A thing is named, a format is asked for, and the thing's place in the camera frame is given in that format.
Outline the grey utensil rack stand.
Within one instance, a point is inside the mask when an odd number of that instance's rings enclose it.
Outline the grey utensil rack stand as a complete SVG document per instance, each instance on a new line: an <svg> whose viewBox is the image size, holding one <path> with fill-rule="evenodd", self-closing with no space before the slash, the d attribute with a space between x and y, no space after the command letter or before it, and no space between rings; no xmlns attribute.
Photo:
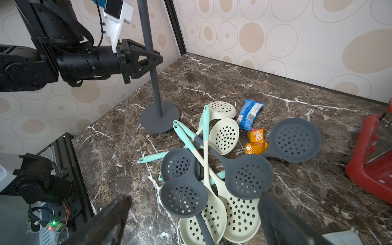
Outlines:
<svg viewBox="0 0 392 245"><path fill-rule="evenodd" d="M140 0L138 0L137 3L145 47L148 52L154 54L148 4L147 1ZM150 133L165 133L173 128L173 121L179 119L180 113L176 105L161 101L155 59L150 56L148 58L148 64L151 65L149 72L154 95L154 104L144 109L140 116L140 122Z"/></svg>

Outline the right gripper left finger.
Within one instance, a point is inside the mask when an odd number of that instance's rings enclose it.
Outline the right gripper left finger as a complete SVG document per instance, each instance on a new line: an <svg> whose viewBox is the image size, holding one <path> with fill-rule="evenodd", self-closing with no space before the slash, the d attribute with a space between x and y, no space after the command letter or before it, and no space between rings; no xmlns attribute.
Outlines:
<svg viewBox="0 0 392 245"><path fill-rule="evenodd" d="M131 205L130 195L118 195L63 244L120 245Z"/></svg>

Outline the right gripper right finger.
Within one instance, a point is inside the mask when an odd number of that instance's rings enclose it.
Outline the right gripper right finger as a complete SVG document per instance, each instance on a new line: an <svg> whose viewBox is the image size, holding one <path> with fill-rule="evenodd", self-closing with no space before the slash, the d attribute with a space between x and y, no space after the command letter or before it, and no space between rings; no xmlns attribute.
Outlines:
<svg viewBox="0 0 392 245"><path fill-rule="evenodd" d="M271 192L262 193L258 211L269 245L331 244Z"/></svg>

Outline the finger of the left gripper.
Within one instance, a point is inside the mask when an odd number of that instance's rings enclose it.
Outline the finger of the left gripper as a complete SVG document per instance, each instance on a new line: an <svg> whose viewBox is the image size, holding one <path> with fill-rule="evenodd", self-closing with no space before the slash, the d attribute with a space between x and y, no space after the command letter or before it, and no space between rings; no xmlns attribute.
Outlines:
<svg viewBox="0 0 392 245"><path fill-rule="evenodd" d="M155 65L159 65L163 62L163 57L157 51L148 51L147 48L133 40L130 40L130 49L131 49L131 58L132 62L135 64L138 62L141 65L141 61L139 61L139 57L143 56L147 59L153 59Z"/></svg>
<svg viewBox="0 0 392 245"><path fill-rule="evenodd" d="M147 72L151 70L153 66L157 66L158 61L153 60L149 62L148 60L133 61L132 62L132 79L139 79L144 76Z"/></svg>

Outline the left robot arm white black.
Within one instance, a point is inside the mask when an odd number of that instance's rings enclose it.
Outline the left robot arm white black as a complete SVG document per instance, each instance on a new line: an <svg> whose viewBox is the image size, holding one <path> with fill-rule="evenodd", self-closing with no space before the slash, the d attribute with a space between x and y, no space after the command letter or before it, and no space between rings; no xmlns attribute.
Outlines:
<svg viewBox="0 0 392 245"><path fill-rule="evenodd" d="M120 39L134 8L124 1L95 1L101 36L111 44L95 44L77 20L71 1L16 1L34 48L1 45L1 91L36 91L62 79L71 87L83 81L107 80L121 74L125 83L141 78L162 63L159 52Z"/></svg>

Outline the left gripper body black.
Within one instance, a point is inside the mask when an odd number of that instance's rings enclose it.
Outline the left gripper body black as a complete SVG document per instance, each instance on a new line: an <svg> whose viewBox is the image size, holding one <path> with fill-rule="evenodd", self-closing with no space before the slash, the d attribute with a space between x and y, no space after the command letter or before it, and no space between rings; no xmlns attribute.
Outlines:
<svg viewBox="0 0 392 245"><path fill-rule="evenodd" d="M141 48L139 43L131 39L122 39L117 44L117 56L125 84L130 84L131 79L138 79L142 76L138 60Z"/></svg>

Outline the cream skimmer mint handle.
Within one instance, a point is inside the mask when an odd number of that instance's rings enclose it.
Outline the cream skimmer mint handle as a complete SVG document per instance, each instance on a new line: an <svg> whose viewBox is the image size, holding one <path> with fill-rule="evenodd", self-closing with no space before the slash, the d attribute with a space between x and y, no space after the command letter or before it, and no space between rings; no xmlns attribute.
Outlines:
<svg viewBox="0 0 392 245"><path fill-rule="evenodd" d="M175 120L174 128L176 124L179 124L180 129L183 130L182 123ZM226 208L227 221L223 238L238 244L249 241L258 232L261 225L257 210L259 199L246 201L236 198L228 192L223 180L211 169L209 180L213 192L221 199Z"/></svg>
<svg viewBox="0 0 392 245"><path fill-rule="evenodd" d="M196 217L180 219L180 233L185 244L187 245L215 245L223 237L226 229L226 208L219 197L213 192L209 174L208 165L208 146L210 110L209 106L204 106L203 110L203 132L204 132L204 150L203 155L199 153L194 144L186 136L185 130L176 124L175 131L182 139L188 149L193 153L201 165L203 165L204 187L207 191L208 200L204 205L203 211Z"/></svg>

